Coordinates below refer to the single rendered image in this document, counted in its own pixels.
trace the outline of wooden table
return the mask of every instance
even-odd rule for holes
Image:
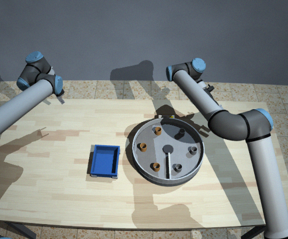
[[[265,224],[245,141],[207,132],[190,101],[49,100],[0,139],[0,220],[107,229],[195,229]],[[219,102],[238,114],[266,103]],[[132,161],[142,122],[173,115],[205,144],[196,176],[175,187],[145,180]],[[275,130],[272,140],[288,206],[288,174]],[[89,174],[95,144],[118,145],[118,179]]]

